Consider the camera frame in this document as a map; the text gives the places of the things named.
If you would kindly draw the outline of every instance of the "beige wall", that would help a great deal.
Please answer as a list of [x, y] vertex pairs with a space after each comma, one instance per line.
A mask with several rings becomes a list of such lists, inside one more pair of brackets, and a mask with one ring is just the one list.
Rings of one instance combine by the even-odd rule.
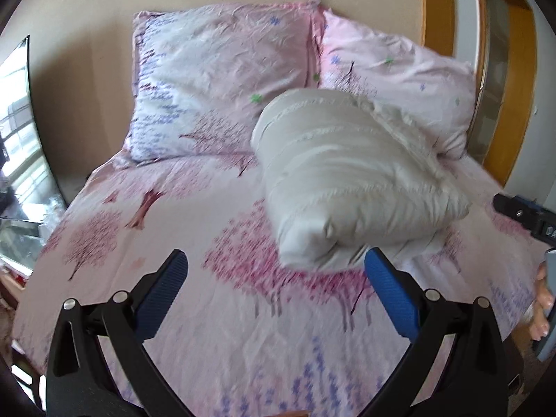
[[[31, 35], [35, 117], [62, 186], [77, 188], [120, 149], [133, 108], [133, 14], [220, 1], [292, 0], [23, 0], [0, 37], [0, 62]], [[422, 0], [322, 2], [376, 29], [420, 39]], [[74, 195], [73, 189], [65, 191]]]

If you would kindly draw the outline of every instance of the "blue gripper pad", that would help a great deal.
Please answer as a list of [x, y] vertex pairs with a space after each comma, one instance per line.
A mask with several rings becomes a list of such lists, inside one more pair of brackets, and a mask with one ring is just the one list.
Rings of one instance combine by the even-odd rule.
[[187, 272], [186, 255], [181, 251], [176, 252], [137, 309], [135, 337], [138, 340], [143, 342], [156, 335], [187, 278]]
[[366, 253], [365, 273], [398, 334], [413, 343], [419, 335], [419, 311], [397, 277], [406, 273], [398, 272], [378, 248]]

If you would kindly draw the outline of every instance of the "pillowcase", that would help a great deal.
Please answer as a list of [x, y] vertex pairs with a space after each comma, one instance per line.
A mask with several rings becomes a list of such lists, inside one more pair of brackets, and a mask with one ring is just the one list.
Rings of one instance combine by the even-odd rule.
[[475, 109], [471, 66], [324, 12], [321, 83], [411, 114], [437, 153], [459, 158]]
[[318, 4], [137, 14], [135, 110], [126, 141], [133, 160], [250, 152], [268, 102], [290, 88], [316, 87], [311, 25]]
[[466, 195], [396, 107], [291, 90], [265, 108], [251, 143], [280, 262], [292, 269], [358, 268], [374, 246], [407, 260], [468, 213]]

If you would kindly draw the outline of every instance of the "metal screw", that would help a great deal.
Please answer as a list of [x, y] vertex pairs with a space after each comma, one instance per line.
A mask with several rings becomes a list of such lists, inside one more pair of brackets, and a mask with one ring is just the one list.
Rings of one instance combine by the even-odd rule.
[[438, 301], [440, 299], [440, 293], [438, 293], [438, 290], [430, 288], [425, 292], [425, 297], [429, 301]]
[[490, 301], [484, 296], [481, 296], [479, 299], [477, 299], [477, 304], [483, 309], [488, 309], [490, 307]]
[[117, 302], [118, 304], [124, 302], [127, 299], [127, 291], [117, 291], [116, 293], [114, 293], [114, 296], [112, 297], [112, 300], [114, 302]]
[[73, 298], [64, 301], [64, 309], [71, 310], [75, 307], [77, 301]]

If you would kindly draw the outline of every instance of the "bed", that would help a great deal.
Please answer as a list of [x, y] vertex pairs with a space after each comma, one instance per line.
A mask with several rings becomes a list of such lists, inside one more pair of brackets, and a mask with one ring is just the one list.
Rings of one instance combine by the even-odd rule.
[[[27, 286], [13, 336], [36, 368], [45, 370], [66, 298], [105, 301], [178, 248], [187, 254], [189, 277], [145, 347], [196, 415], [357, 414], [408, 346], [363, 272], [279, 269], [252, 157], [182, 158], [124, 170], [117, 163], [91, 176]], [[532, 302], [543, 245], [493, 211], [499, 186], [474, 160], [443, 164], [472, 196], [471, 211], [451, 225], [442, 251], [399, 267], [447, 299], [488, 297], [506, 337]], [[422, 397], [432, 391], [448, 348], [449, 341]], [[104, 350], [124, 398], [133, 401], [110, 347]]]

